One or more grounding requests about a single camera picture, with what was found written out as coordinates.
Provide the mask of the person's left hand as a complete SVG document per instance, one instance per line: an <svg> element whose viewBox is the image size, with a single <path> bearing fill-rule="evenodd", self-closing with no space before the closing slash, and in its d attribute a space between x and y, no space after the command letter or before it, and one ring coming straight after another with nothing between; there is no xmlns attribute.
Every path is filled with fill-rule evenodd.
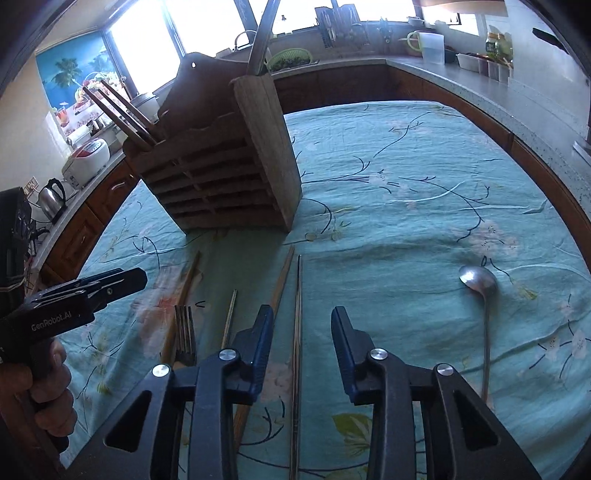
<svg viewBox="0 0 591 480"><path fill-rule="evenodd" d="M69 390L71 373L65 364L66 357L63 345L54 340L49 352L51 371L38 381L33 380L25 365L1 365L1 417L13 438L30 444L36 440L17 399L19 394L26 393L43 406L34 414L38 428L57 438L67 438L74 431L77 413Z"/></svg>

